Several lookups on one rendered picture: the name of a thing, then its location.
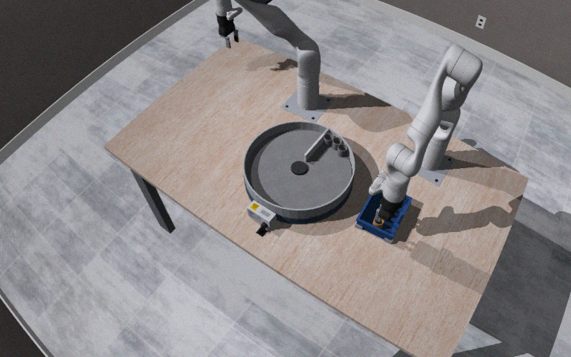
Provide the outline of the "grey metal bushing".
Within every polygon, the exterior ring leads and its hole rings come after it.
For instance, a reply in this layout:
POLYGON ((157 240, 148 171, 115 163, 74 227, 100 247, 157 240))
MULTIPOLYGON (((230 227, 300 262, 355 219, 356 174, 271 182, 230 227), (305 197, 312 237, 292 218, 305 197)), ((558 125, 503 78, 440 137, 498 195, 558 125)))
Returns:
POLYGON ((337 152, 338 156, 342 157, 342 158, 345 157, 347 154, 347 149, 348 149, 348 147, 346 144, 339 144, 338 145, 338 152, 337 152), (342 150, 344 150, 344 151, 342 151, 342 150))
POLYGON ((326 146, 326 147, 331 147, 331 146, 332 146, 332 140, 333 140, 333 138, 334 138, 334 137, 333 137, 332 134, 329 134, 329 133, 325 134, 324 137, 323 137, 323 144, 324 144, 324 146, 326 146), (328 140, 330 140, 330 141, 328 141, 328 140))
POLYGON ((332 140, 332 148, 333 150, 338 150, 338 145, 342 144, 342 139, 339 137, 333 138, 332 140))

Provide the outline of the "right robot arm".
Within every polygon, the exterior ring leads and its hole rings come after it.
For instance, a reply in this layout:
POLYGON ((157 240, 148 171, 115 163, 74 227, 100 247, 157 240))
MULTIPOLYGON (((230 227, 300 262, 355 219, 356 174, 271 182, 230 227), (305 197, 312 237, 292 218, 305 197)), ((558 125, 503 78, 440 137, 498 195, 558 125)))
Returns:
POLYGON ((317 43, 302 32, 277 6, 234 0, 273 35, 286 39, 297 52, 297 105, 313 110, 319 101, 320 51, 317 43))

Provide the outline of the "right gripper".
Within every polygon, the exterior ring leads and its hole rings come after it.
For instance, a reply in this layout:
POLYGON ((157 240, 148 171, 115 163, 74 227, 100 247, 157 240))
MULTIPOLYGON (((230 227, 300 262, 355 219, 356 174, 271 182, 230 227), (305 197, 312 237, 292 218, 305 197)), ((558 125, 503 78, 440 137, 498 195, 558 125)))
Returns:
POLYGON ((232 8, 231 3, 225 7, 216 6, 217 22, 219 23, 219 35, 220 37, 225 38, 227 48, 230 48, 230 40, 228 37, 230 33, 234 32, 234 41, 239 42, 239 31, 235 29, 233 19, 237 17, 241 12, 241 7, 232 8))

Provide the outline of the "bronze bushing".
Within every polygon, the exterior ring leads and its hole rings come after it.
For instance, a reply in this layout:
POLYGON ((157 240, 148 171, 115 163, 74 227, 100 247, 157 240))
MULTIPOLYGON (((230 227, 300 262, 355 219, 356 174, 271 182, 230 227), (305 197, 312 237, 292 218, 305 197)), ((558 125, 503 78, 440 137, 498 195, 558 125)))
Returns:
POLYGON ((384 220, 383 220, 383 219, 381 219, 380 223, 382 223, 382 224, 377 224, 376 222, 377 222, 377 221, 376 221, 376 220, 374 220, 374 221, 373 221, 373 225, 374 225, 374 226, 376 226, 377 228, 380 228, 380 229, 382 229, 382 227, 383 227, 383 224, 384 224, 384 220))

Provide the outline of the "blue crate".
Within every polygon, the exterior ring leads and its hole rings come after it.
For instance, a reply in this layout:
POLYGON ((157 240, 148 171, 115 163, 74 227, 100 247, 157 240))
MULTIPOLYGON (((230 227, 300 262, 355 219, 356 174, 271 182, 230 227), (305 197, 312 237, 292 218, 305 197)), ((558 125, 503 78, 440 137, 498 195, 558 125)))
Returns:
POLYGON ((363 230, 368 231, 371 234, 376 235, 377 237, 380 237, 382 239, 387 238, 391 240, 394 237, 412 201, 412 197, 406 196, 401 208, 395 212, 392 219, 389 222, 384 221, 382 229, 372 225, 376 211, 377 209, 380 208, 381 204, 380 198, 381 198, 381 193, 375 196, 370 195, 370 197, 368 198, 367 202, 365 203, 364 207, 362 208, 361 212, 359 213, 356 219, 357 225, 362 226, 363 230))

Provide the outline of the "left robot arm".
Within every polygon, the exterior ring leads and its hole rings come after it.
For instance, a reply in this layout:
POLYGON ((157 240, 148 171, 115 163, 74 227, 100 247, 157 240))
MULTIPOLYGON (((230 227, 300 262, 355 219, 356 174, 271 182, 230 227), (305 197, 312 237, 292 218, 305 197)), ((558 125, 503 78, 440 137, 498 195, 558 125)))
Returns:
POLYGON ((390 191, 403 193, 421 166, 430 171, 439 168, 458 123, 460 107, 482 69, 481 59, 464 48, 452 45, 448 49, 407 131, 415 152, 401 143, 393 144, 387 151, 386 186, 390 191))

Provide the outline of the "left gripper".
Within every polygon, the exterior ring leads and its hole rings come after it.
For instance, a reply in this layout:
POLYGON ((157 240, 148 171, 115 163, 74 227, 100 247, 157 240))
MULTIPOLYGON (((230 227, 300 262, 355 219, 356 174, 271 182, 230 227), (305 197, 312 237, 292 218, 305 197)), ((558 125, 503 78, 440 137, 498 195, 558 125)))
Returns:
POLYGON ((403 193, 394 193, 390 191, 386 186, 386 178, 387 173, 381 171, 369 189, 369 194, 373 196, 381 193, 380 208, 377 209, 374 218, 378 222, 380 222, 381 219, 389 222, 395 212, 402 206, 407 193, 407 189, 403 193))

